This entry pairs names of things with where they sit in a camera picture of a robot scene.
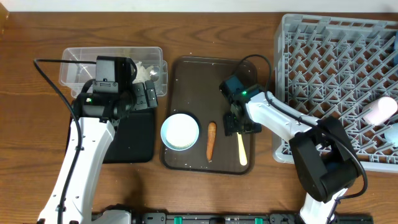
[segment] wooden table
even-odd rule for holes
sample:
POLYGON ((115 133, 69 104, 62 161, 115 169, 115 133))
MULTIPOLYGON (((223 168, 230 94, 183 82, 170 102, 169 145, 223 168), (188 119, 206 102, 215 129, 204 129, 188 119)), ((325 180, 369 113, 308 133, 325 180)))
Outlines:
MULTIPOLYGON (((0 40, 0 223, 35 223, 60 170, 69 112, 33 66, 33 58, 60 58, 67 47, 159 46, 169 65, 180 56, 242 58, 264 54, 272 61, 274 34, 283 13, 18 13, 0 40)), ((397 14, 333 16, 396 20, 397 14)), ((253 60, 259 83, 266 65, 253 60)), ((42 64, 58 83, 59 64, 42 64)), ((70 90, 61 88, 72 100, 70 90)), ((256 163, 244 176, 166 169, 159 161, 160 126, 167 98, 159 98, 155 156, 145 164, 103 165, 94 211, 125 203, 140 212, 297 212, 305 192, 291 164, 272 158, 271 132, 257 135, 256 163)), ((376 223, 396 223, 397 174, 368 172, 369 189, 343 201, 340 213, 368 213, 376 223)), ((350 192, 362 187, 359 179, 350 192)))

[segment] black tray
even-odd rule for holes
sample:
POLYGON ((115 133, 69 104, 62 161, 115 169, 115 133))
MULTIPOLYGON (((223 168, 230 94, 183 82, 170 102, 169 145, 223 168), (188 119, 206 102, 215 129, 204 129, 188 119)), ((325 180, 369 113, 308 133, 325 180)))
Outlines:
MULTIPOLYGON (((200 172, 216 172, 241 175, 254 165, 254 135, 242 135, 248 163, 239 162, 237 134, 226 137, 223 115, 230 105, 220 93, 218 86, 236 68, 238 60, 182 57, 174 64, 173 80, 170 83, 168 116, 186 113, 198 121, 198 141, 184 151, 174 151, 162 146, 160 160, 169 169, 200 172), (209 122, 217 125, 212 161, 206 158, 207 128, 209 122)), ((239 67, 238 78, 245 86, 256 83, 257 70, 251 62, 239 67)))

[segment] clear plastic container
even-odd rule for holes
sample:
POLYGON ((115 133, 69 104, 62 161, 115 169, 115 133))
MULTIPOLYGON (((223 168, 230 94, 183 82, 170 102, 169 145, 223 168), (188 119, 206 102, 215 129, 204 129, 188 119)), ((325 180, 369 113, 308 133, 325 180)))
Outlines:
MULTIPOLYGON (((163 60, 160 47, 74 47, 63 51, 63 60, 88 60, 96 61, 97 56, 130 57, 135 63, 142 62, 145 68, 151 65, 161 71, 159 79, 154 82, 157 96, 167 93, 167 62, 163 60)), ((76 98, 83 85, 88 80, 95 78, 95 65, 62 63, 59 82, 69 87, 72 97, 76 98)))

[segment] plastic crate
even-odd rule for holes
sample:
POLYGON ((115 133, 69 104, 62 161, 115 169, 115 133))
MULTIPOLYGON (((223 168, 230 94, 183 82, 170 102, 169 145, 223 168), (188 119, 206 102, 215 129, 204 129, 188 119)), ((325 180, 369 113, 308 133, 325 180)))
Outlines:
MULTIPOLYGON (((167 62, 163 60, 160 47, 74 47, 63 51, 64 60, 88 60, 96 61, 97 56, 130 57, 135 63, 142 62, 145 68, 153 65, 162 73, 154 82, 157 96, 165 96, 167 93, 167 62)), ((76 98, 83 85, 88 80, 95 78, 95 65, 61 63, 59 82, 63 86, 71 88, 72 97, 76 98)))
MULTIPOLYGON (((368 125, 363 106, 381 96, 398 101, 393 58, 397 22, 286 14, 275 35, 276 97, 302 113, 343 123, 366 170, 398 172, 398 148, 380 126, 368 125)), ((293 163, 289 144, 272 135, 274 159, 293 163)), ((320 153, 330 148, 320 149, 320 153)))

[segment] bowl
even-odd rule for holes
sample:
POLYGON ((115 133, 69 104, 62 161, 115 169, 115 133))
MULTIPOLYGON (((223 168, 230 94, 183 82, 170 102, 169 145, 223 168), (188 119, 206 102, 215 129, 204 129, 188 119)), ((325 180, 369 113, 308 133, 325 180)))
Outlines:
POLYGON ((187 114, 174 114, 163 122, 160 136, 169 149, 186 150, 198 140, 199 125, 195 119, 187 114))

